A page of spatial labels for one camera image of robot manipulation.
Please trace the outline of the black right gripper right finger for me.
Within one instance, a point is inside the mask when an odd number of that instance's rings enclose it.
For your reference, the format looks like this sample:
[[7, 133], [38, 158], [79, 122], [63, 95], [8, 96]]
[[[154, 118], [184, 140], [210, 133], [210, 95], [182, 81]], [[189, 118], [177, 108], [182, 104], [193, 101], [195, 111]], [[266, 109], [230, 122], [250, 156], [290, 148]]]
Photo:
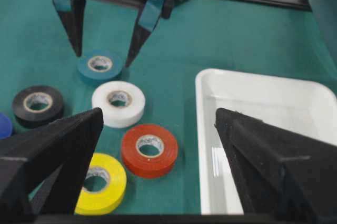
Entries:
[[336, 146], [218, 108], [215, 128], [246, 213], [336, 223]]

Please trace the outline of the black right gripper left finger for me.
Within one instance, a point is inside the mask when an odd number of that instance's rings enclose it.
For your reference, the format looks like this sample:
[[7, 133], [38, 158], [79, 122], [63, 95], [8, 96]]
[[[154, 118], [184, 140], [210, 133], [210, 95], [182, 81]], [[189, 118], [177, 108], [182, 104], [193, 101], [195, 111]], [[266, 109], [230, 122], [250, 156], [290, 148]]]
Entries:
[[1, 140], [1, 223], [72, 215], [102, 129], [94, 108]]

